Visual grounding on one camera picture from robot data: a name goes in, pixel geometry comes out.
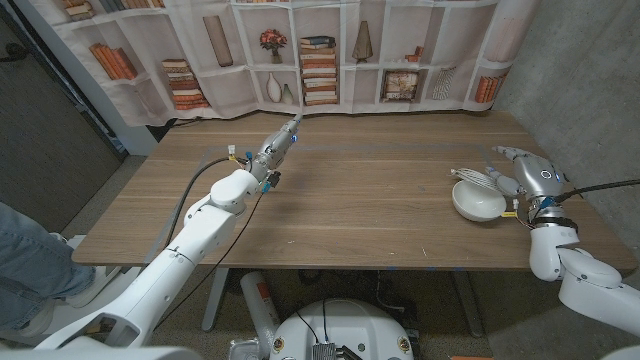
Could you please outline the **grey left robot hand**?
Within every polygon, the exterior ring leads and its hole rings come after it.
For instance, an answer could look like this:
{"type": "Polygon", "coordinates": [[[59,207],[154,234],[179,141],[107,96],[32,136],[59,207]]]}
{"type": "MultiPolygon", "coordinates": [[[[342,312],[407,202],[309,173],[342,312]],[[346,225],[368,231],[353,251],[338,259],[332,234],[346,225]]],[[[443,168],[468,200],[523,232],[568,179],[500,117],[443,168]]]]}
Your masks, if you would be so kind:
{"type": "Polygon", "coordinates": [[[296,115],[263,142],[249,166],[249,172],[258,182],[264,181],[283,162],[289,148],[298,140],[302,118],[301,114],[296,115]]]}

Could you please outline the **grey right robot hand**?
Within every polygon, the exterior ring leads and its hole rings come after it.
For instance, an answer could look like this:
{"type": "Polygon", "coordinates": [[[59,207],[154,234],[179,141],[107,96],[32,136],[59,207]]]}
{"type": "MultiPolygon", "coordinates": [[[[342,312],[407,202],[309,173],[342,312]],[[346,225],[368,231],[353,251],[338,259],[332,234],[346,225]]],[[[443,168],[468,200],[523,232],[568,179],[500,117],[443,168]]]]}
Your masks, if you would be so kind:
{"type": "Polygon", "coordinates": [[[494,146],[493,150],[503,154],[514,165],[515,178],[507,177],[494,168],[486,168],[488,175],[496,181],[498,189],[506,195],[523,194],[527,200],[531,200],[561,194],[562,172],[548,159],[514,147],[494,146]]]}

